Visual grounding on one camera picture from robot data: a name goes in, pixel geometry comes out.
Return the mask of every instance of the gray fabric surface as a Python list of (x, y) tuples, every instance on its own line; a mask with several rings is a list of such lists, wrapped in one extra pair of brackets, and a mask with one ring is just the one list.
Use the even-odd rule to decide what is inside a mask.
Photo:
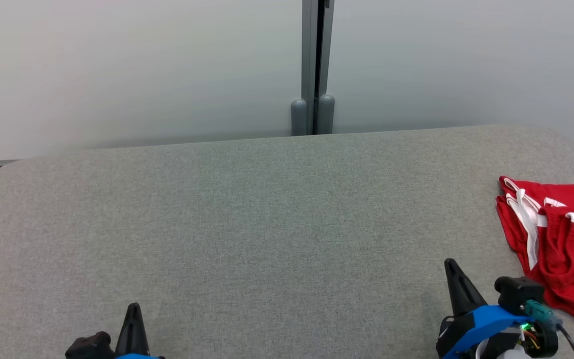
[(490, 303), (497, 277), (521, 274), (495, 210), (500, 175), (574, 182), (574, 143), (469, 127), (9, 164), (0, 359), (59, 358), (98, 330), (116, 340), (135, 301), (168, 359), (437, 357), (445, 258)]

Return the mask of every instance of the red clothing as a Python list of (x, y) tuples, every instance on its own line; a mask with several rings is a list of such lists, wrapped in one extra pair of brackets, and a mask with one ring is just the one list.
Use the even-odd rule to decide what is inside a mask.
[(500, 182), (497, 212), (524, 273), (545, 286), (549, 306), (574, 316), (574, 184)]

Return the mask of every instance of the white partition panel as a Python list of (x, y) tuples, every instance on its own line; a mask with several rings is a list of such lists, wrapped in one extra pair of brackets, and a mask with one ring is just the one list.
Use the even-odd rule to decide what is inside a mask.
[(488, 123), (574, 139), (574, 0), (337, 0), (334, 132)]
[(288, 136), (300, 0), (0, 0), (0, 160)]

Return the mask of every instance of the cable connector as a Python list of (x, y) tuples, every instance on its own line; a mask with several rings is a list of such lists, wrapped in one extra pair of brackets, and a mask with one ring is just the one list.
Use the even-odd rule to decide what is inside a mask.
[(526, 303), (520, 305), (520, 309), (551, 332), (558, 331), (562, 325), (562, 320), (555, 315), (551, 308), (535, 300), (527, 300)]

